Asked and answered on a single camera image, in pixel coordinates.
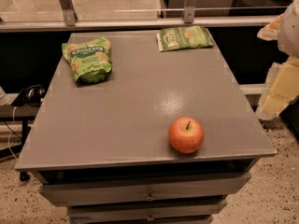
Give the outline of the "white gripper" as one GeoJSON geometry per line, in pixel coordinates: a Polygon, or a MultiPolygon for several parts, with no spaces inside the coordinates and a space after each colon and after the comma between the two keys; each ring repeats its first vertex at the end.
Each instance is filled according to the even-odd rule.
{"type": "Polygon", "coordinates": [[[261,28],[257,37],[278,40],[278,49],[293,56],[283,64],[273,63],[268,71],[255,114],[258,119],[271,120],[299,96],[299,0],[261,28]]]}

